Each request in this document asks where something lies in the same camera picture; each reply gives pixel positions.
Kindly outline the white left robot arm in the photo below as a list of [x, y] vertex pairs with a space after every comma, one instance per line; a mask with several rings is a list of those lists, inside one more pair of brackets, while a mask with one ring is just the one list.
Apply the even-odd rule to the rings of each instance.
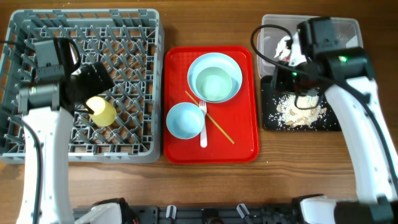
[[21, 88], [25, 177], [18, 223], [74, 223], [68, 147], [75, 106], [82, 103], [98, 127], [109, 126], [116, 110], [99, 95], [113, 86], [107, 69], [98, 62], [84, 66], [78, 75], [61, 72]]

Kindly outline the yellow plastic cup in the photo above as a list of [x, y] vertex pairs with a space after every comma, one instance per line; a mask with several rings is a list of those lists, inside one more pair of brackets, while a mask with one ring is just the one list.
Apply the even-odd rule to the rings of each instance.
[[94, 96], [86, 102], [86, 105], [93, 110], [90, 118], [99, 127], [109, 126], [116, 119], [116, 108], [102, 97]]

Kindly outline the green bowl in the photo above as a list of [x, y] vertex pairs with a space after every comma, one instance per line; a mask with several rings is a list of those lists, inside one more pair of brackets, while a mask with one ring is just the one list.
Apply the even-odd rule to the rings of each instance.
[[196, 80], [195, 87], [200, 98], [205, 101], [222, 101], [232, 89], [232, 79], [219, 67], [209, 67], [202, 70]]

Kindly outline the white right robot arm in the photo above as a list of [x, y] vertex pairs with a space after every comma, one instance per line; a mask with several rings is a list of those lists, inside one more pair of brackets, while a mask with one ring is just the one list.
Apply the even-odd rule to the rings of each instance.
[[291, 47], [275, 87], [298, 95], [321, 93], [331, 106], [349, 150], [355, 200], [307, 197], [304, 223], [397, 223], [397, 152], [383, 117], [374, 70], [361, 47]]

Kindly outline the rice food scraps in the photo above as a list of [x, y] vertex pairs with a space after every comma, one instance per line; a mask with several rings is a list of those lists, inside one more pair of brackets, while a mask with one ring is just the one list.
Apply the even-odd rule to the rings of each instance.
[[326, 115], [327, 108], [321, 103], [317, 104], [318, 100], [318, 96], [300, 96], [298, 108], [294, 95], [283, 95], [274, 100], [276, 112], [271, 113], [268, 118], [276, 122], [278, 129], [311, 126]]

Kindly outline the white napkin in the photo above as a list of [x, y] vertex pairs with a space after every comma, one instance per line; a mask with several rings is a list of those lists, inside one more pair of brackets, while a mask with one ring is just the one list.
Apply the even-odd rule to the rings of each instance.
[[281, 60], [282, 58], [290, 56], [291, 50], [287, 48], [287, 41], [290, 39], [288, 35], [280, 39], [275, 49], [275, 59]]

